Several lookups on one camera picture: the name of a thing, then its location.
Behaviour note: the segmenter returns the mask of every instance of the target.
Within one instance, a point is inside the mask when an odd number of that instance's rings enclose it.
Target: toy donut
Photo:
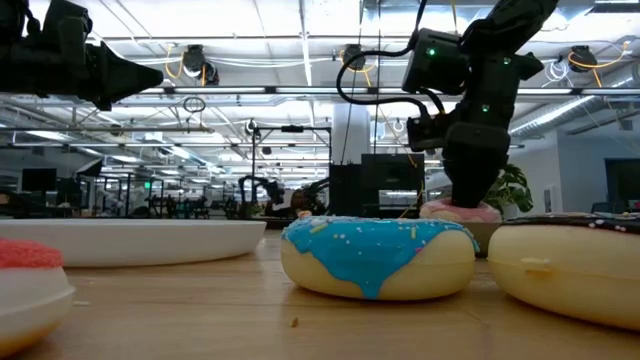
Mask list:
[[[475,209],[467,209],[452,206],[451,199],[426,202],[420,208],[420,217],[455,222],[499,223],[502,221],[500,212],[485,203],[480,203]]]
[[[360,299],[418,300],[463,289],[474,245],[440,220],[306,217],[282,233],[282,266],[298,285]]]
[[[640,330],[640,219],[593,214],[508,220],[489,243],[496,283],[531,305]]]
[[[73,292],[60,252],[35,242],[0,240],[0,358],[55,329]]]

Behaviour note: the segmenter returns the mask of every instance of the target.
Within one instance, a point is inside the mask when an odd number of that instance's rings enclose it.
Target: pink icing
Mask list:
[[[502,216],[500,215],[500,212],[498,210],[483,202],[481,202],[475,209],[451,206],[451,199],[429,201],[423,206],[429,209],[429,211],[432,213],[442,210],[450,211],[460,216],[462,220],[469,220],[474,217],[478,217],[484,222],[500,222],[502,220]]]

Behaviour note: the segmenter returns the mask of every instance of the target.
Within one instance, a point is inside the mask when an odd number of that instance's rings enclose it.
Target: blue icing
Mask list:
[[[333,277],[355,283],[365,298],[375,299],[389,276],[447,230],[464,232],[479,251],[469,230],[442,220],[306,217],[291,223],[282,239],[301,254],[311,251]]]

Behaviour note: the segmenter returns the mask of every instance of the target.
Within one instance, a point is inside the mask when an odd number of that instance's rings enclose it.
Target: sprinkle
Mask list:
[[[329,225],[328,224],[322,224],[322,225],[318,225],[316,227],[314,227],[313,229],[311,229],[311,231],[309,231],[312,234],[317,233],[318,231],[322,231],[324,229],[326,229]]]

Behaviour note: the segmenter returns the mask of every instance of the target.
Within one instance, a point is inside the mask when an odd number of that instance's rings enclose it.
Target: table surface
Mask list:
[[[67,274],[77,303],[15,359],[640,359],[640,333],[510,298],[485,262],[462,292],[410,303],[297,287],[277,232],[233,259]]]

